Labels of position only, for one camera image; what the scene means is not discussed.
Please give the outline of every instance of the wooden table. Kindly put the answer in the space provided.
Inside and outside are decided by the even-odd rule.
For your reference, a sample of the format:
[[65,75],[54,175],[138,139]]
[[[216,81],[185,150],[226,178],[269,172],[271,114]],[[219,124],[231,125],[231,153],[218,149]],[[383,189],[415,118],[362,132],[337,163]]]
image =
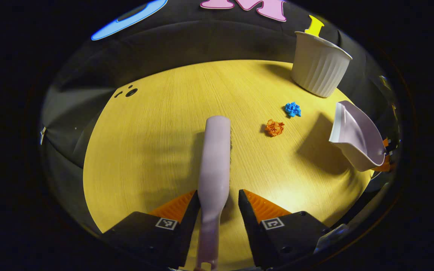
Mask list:
[[[90,213],[102,232],[133,211],[149,212],[197,189],[205,121],[231,119],[231,187],[220,226],[219,270],[252,266],[239,189],[331,226],[358,199],[372,171],[357,172],[329,142],[339,90],[328,98],[299,88],[292,63],[229,60],[167,70],[124,85],[93,129],[83,168]],[[132,96],[125,94],[133,88]],[[286,103],[301,106],[288,118]],[[277,137],[269,119],[284,122]],[[200,217],[184,269],[195,266]]]

